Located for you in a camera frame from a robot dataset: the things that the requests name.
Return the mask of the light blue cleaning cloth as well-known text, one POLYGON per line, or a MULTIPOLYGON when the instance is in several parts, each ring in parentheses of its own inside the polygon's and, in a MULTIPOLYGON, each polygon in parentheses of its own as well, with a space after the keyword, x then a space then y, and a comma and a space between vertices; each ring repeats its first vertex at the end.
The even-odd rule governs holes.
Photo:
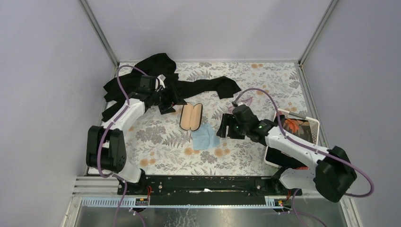
POLYGON ((220 139, 210 123, 202 124, 192 132, 192 145, 194 150, 207 150, 217 147, 220 139))

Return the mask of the black glasses case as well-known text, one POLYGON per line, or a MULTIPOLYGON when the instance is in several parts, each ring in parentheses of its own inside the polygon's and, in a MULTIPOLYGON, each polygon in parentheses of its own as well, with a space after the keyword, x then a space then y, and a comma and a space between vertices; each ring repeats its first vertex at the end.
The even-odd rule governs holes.
POLYGON ((183 105, 180 128, 185 131, 196 131, 201 126, 203 105, 187 103, 183 105))

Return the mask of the pink transparent sunglasses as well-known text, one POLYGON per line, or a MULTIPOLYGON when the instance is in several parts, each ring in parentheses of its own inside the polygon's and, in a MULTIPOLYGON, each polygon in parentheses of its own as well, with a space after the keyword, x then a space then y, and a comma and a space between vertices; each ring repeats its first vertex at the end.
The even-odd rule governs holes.
MULTIPOLYGON (((252 104, 252 102, 253 102, 253 97, 250 97, 250 98, 246 98, 246 99, 240 99, 240 100, 237 102, 237 105, 238 105, 238 106, 240 106, 240 105, 250 106, 250 105, 252 104)), ((232 114, 232 111, 233 111, 234 109, 235 109, 235 106, 234 106, 234 105, 231 105, 231 106, 228 108, 228 113, 232 114)))

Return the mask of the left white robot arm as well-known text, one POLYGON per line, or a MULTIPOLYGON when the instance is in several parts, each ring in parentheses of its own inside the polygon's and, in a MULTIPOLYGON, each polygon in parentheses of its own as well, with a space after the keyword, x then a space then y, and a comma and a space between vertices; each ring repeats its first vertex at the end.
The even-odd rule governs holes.
POLYGON ((149 108, 158 106, 161 112, 175 105, 185 104, 175 87, 166 88, 162 76, 142 75, 138 87, 127 94, 122 107, 100 126, 91 126, 87 135, 86 164, 97 168, 102 177, 117 175, 129 182, 129 189, 142 194, 147 182, 141 176, 142 170, 127 164, 124 136, 129 128, 149 108))

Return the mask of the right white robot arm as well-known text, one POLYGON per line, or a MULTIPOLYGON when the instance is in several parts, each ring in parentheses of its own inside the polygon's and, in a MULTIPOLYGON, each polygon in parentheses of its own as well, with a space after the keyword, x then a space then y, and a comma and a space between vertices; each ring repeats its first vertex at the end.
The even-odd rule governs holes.
POLYGON ((287 168, 273 179, 274 193, 283 195, 289 189, 319 192, 331 202, 339 202, 357 178, 349 157, 340 147, 331 149, 315 145, 283 130, 279 121, 259 120, 250 107, 240 105, 232 113, 222 115, 217 136, 244 139, 274 148, 308 167, 308 170, 287 168))

